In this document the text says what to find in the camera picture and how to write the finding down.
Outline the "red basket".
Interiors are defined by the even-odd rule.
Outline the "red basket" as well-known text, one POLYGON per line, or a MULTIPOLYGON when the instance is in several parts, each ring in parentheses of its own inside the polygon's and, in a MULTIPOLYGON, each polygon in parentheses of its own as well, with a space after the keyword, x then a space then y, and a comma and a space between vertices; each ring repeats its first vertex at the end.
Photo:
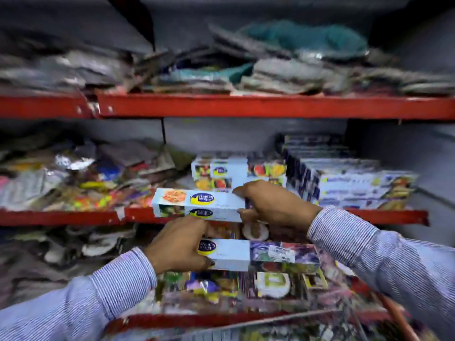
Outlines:
POLYGON ((371 290, 358 278, 350 281, 355 317, 368 341, 434 341, 400 305, 371 290))

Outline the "person's right forearm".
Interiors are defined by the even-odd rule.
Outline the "person's right forearm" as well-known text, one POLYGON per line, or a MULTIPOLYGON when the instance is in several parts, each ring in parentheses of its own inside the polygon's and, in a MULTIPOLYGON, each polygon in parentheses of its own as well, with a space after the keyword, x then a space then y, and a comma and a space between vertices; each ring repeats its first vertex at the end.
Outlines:
POLYGON ((454 248, 406 239, 333 207, 318 213, 308 238, 440 341, 455 341, 454 248))

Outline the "pile of grey-teal packets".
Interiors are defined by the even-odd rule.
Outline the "pile of grey-teal packets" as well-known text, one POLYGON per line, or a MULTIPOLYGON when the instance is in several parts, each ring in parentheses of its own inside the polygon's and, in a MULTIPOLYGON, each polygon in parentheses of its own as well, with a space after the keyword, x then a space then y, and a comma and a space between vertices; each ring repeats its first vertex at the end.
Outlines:
POLYGON ((154 94, 455 96, 455 78, 405 70, 372 47, 364 54, 289 51, 221 26, 213 41, 186 51, 164 51, 142 61, 127 91, 154 94))

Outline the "small stack of fruit-print boxes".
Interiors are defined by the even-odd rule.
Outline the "small stack of fruit-print boxes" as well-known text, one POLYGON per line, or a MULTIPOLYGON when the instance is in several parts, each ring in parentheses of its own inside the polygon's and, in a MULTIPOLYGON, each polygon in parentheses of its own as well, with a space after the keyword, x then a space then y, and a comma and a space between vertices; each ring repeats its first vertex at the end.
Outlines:
POLYGON ((197 189, 224 193, 257 180, 285 188, 286 171, 283 158, 255 152, 202 154, 191 163, 191 176, 197 189))

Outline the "red metal shelf rack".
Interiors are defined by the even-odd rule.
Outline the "red metal shelf rack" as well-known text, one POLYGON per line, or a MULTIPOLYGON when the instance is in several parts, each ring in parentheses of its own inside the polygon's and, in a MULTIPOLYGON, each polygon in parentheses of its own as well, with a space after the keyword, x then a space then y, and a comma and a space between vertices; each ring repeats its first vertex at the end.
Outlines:
MULTIPOLYGON (((455 121, 455 98, 356 96, 227 96, 100 94, 83 96, 0 97, 0 119, 158 119, 164 141, 164 118, 247 118, 247 119, 357 119, 401 121, 455 121)), ((428 211, 352 211, 376 224, 421 224, 430 226, 428 211)), ((120 225, 139 217, 156 223, 151 209, 126 209, 126 217, 105 212, 8 212, 0 211, 0 225, 80 226, 120 225)))

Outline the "pile of white-grey packets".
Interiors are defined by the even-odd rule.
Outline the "pile of white-grey packets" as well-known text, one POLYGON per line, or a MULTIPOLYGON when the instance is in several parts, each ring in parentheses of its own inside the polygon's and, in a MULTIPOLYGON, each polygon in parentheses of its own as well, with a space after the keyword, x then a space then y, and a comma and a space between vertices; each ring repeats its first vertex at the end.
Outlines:
POLYGON ((0 229, 0 309, 65 287, 130 250, 138 223, 0 229))

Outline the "pile of bright printed packets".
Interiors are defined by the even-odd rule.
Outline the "pile of bright printed packets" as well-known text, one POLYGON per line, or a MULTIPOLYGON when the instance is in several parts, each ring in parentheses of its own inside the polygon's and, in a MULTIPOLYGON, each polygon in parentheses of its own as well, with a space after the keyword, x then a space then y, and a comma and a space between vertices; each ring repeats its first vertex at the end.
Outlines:
MULTIPOLYGON (((290 227, 211 222, 221 239, 305 244, 290 227)), ((158 285, 123 314, 218 314, 295 312, 332 307, 353 300, 346 276, 318 251, 320 268, 313 275, 207 270, 158 276, 158 285)))

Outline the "pile of grey plastic packets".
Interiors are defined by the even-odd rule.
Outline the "pile of grey plastic packets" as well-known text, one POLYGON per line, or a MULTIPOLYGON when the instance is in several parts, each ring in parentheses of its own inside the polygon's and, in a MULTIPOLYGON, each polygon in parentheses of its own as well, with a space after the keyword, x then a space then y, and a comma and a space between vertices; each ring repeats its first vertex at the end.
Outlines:
POLYGON ((76 94, 122 85, 141 55, 34 30, 0 28, 0 96, 76 94))

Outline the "white box with purple end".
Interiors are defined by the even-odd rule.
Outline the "white box with purple end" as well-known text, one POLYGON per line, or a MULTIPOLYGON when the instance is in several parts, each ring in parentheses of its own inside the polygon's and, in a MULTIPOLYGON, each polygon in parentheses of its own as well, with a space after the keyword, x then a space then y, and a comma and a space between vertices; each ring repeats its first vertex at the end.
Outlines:
POLYGON ((212 261, 213 270, 313 275, 321 264, 310 244, 205 239, 197 252, 212 261))

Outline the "pile of colourful foil packets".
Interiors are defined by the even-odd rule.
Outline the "pile of colourful foil packets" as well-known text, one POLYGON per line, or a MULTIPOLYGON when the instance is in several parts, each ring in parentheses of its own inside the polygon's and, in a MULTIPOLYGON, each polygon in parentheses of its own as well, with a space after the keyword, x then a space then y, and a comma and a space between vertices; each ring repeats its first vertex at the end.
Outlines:
POLYGON ((99 142, 72 130, 0 134, 0 211, 149 207, 175 187, 194 154, 151 139, 99 142))

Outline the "person's right hand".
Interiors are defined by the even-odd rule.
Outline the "person's right hand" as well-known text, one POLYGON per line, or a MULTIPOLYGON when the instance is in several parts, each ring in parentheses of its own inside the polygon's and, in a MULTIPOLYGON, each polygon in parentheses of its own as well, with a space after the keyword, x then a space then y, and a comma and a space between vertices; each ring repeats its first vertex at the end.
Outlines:
POLYGON ((307 232, 322 208, 304 201, 282 186, 263 180, 246 183, 233 191, 238 197, 249 200, 262 219, 262 223, 289 226, 307 232))

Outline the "teal mesh scrubber bundle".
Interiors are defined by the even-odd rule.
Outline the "teal mesh scrubber bundle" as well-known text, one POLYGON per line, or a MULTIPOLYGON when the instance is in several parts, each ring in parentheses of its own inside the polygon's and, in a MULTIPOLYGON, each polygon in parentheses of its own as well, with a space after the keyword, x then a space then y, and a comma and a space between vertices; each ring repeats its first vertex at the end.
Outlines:
POLYGON ((339 24, 311 26, 289 20, 253 22, 238 30, 252 39, 289 51, 339 52, 364 54, 367 39, 357 31, 339 24))

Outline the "white box with orange food print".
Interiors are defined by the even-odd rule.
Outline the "white box with orange food print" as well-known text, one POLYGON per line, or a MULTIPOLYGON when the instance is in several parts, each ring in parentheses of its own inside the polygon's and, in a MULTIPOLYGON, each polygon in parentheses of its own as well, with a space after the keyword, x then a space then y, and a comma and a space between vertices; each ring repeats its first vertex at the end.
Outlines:
POLYGON ((240 223, 238 210, 246 209, 247 204, 232 193, 158 188, 151 208, 156 218, 191 215, 208 221, 240 223))

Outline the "person's left forearm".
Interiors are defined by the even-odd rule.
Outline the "person's left forearm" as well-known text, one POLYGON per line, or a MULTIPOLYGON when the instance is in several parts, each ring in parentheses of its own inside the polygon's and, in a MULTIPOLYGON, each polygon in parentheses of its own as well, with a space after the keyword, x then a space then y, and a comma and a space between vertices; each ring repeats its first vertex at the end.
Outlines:
POLYGON ((156 284, 144 252, 133 248, 64 288, 0 310, 0 341, 98 341, 110 321, 156 284))

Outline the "large stack of white-blue boxes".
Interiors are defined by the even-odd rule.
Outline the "large stack of white-blue boxes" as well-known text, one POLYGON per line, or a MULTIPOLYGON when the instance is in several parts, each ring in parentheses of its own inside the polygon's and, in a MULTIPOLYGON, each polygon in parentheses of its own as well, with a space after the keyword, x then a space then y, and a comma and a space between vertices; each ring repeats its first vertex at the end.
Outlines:
POLYGON ((360 158, 339 134, 279 134, 276 149, 285 159, 287 182, 317 206, 402 211, 417 188, 418 173, 360 158))

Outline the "person's left hand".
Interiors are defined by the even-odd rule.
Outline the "person's left hand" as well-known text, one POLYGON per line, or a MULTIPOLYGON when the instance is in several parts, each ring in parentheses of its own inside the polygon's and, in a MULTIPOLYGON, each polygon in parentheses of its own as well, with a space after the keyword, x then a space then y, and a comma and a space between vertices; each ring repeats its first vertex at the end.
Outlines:
POLYGON ((144 253, 156 275, 167 271, 190 271, 190 224, 207 222, 193 216, 177 218, 167 223, 146 247, 144 253))

